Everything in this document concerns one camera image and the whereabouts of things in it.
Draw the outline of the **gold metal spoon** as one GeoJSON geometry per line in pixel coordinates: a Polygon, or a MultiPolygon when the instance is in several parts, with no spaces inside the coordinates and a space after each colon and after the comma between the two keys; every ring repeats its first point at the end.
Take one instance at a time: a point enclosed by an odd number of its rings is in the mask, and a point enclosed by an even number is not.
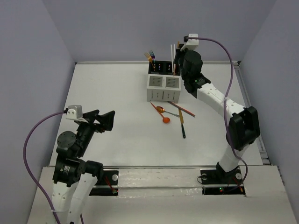
{"type": "Polygon", "coordinates": [[[170,115],[173,115],[173,116],[179,118],[179,115],[178,115],[178,114],[168,112],[168,111],[166,111],[163,107],[157,106],[156,108],[157,108],[157,110],[158,110],[160,113],[167,113],[167,114],[170,114],[170,115]]]}

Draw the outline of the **orange plastic spoon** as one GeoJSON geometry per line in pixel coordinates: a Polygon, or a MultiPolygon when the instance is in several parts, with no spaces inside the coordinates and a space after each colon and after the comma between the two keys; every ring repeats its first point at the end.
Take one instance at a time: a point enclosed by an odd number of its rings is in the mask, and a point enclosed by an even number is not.
{"type": "Polygon", "coordinates": [[[157,107],[151,102],[150,103],[154,108],[155,108],[155,110],[159,113],[159,115],[162,117],[162,121],[165,123],[165,124],[169,124],[170,123],[170,118],[168,118],[168,117],[165,117],[158,109],[157,109],[157,107]]]}

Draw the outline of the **yellow black handled knife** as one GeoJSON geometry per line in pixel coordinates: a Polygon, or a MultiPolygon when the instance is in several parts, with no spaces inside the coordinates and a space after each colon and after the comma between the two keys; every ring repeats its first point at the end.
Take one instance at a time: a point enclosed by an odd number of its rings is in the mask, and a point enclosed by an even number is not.
{"type": "Polygon", "coordinates": [[[180,118],[180,123],[181,123],[182,136],[185,139],[186,135],[185,135],[185,128],[184,128],[184,119],[183,119],[183,115],[182,115],[181,109],[178,109],[178,113],[179,113],[179,118],[180,118]]]}

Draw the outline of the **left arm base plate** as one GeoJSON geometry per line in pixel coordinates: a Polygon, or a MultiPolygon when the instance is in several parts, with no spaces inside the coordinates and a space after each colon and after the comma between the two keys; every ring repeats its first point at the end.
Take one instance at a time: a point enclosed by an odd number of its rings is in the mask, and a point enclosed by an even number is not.
{"type": "Polygon", "coordinates": [[[118,170],[104,170],[102,179],[93,186],[89,196],[118,196],[118,180],[118,170]]]}

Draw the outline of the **orange red chopstick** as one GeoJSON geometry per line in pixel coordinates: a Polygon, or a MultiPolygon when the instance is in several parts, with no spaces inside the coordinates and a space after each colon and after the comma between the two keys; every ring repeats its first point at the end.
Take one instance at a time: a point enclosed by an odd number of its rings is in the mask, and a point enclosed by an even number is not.
{"type": "Polygon", "coordinates": [[[183,112],[189,114],[190,116],[192,116],[192,117],[194,117],[194,118],[196,117],[195,114],[193,114],[192,112],[188,111],[187,109],[185,109],[185,108],[183,108],[183,107],[180,107],[179,105],[177,105],[177,104],[175,104],[175,103],[173,103],[173,102],[170,102],[170,101],[168,101],[168,103],[171,104],[172,106],[174,106],[174,107],[180,109],[181,111],[183,111],[183,112]]]}

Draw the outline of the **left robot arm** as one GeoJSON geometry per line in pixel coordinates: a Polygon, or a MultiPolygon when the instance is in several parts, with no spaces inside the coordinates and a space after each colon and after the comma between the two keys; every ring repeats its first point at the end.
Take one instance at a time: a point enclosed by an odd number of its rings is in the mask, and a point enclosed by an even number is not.
{"type": "Polygon", "coordinates": [[[52,213],[61,224],[76,223],[83,202],[93,186],[103,180],[103,164],[84,161],[87,147],[95,133],[111,131],[115,111],[100,114],[99,110],[84,113],[80,105],[69,106],[66,118],[78,124],[76,132],[64,131],[57,138],[57,159],[53,174],[52,213]]]}

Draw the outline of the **iridescent rainbow metal fork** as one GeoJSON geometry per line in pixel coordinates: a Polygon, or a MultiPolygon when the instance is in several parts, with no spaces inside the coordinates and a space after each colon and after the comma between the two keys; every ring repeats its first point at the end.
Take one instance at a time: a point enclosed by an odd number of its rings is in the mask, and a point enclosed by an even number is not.
{"type": "Polygon", "coordinates": [[[149,55],[150,55],[150,57],[151,57],[151,64],[152,64],[152,66],[154,67],[155,66],[155,54],[154,54],[154,52],[152,51],[152,50],[150,50],[149,51],[149,55]]]}

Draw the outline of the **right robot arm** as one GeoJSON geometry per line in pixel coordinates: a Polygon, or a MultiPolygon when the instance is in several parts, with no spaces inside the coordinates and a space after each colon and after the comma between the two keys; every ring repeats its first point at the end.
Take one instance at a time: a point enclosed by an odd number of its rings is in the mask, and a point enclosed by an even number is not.
{"type": "Polygon", "coordinates": [[[173,63],[182,77],[187,92],[224,118],[228,144],[224,155],[216,164],[215,178],[218,182],[226,183],[234,176],[246,149],[260,136],[257,109],[253,106],[240,105],[219,91],[202,74],[201,55],[189,47],[180,44],[176,48],[173,63]]]}

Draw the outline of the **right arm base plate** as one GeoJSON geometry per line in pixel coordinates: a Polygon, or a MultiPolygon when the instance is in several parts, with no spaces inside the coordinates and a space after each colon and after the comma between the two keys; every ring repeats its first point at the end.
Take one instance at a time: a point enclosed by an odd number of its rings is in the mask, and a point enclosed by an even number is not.
{"type": "Polygon", "coordinates": [[[245,195],[242,181],[239,168],[227,176],[221,176],[216,169],[204,169],[197,178],[204,196],[245,195]]]}

